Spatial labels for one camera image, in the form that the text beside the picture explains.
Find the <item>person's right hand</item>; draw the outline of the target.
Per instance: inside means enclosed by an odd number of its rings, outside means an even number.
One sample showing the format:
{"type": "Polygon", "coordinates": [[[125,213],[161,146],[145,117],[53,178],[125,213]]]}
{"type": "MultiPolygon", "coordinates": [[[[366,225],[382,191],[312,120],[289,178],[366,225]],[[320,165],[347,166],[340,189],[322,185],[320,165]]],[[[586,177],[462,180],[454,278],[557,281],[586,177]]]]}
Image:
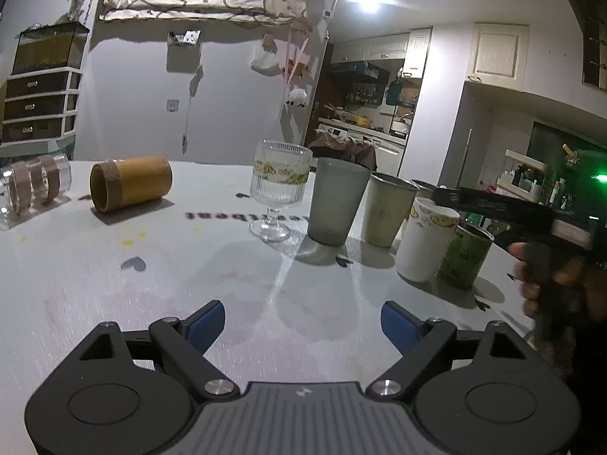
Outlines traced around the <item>person's right hand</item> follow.
{"type": "Polygon", "coordinates": [[[534,319],[540,308],[541,282],[545,278],[544,253],[539,245],[524,242],[509,245],[508,251],[511,256],[519,260],[514,267],[514,275],[521,282],[524,313],[534,319]]]}

